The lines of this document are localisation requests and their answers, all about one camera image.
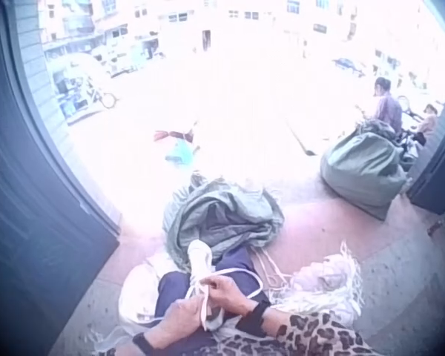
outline road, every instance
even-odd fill
[[[338,132],[353,121],[350,80],[328,65],[281,65],[258,52],[150,62],[112,79],[117,106],[72,125],[71,136],[125,218],[159,224],[188,172],[164,160],[174,143],[152,142],[154,130],[185,131],[198,121],[195,166],[210,177],[299,179],[307,175],[307,157],[286,123],[310,142]]]

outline wall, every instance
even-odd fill
[[[54,96],[40,38],[36,0],[15,0],[13,5],[8,6],[9,14],[16,17],[16,23],[10,23],[18,36],[19,53],[17,53],[16,65],[23,67],[27,79],[23,85],[27,86],[33,97],[34,102],[31,102],[30,105],[36,106],[46,128],[44,134],[52,139],[50,144],[56,146],[64,158],[65,164],[90,198],[111,221],[118,225],[121,217],[120,212],[102,193],[82,164],[69,136],[66,119]]]

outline dark gray door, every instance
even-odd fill
[[[0,345],[41,356],[118,242],[43,145],[7,43],[0,30]]]

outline black watch strap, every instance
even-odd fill
[[[262,316],[270,305],[270,302],[267,300],[261,301],[251,313],[239,320],[236,329],[254,336],[265,337],[266,333],[262,330]]]
[[[132,342],[145,355],[153,355],[156,352],[156,350],[153,348],[153,346],[145,338],[145,335],[144,335],[143,332],[141,332],[140,334],[135,335],[133,337],[133,339],[132,339]]]

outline green sack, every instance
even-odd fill
[[[385,220],[391,202],[407,181],[400,155],[388,139],[354,131],[325,152],[320,172],[342,198]]]

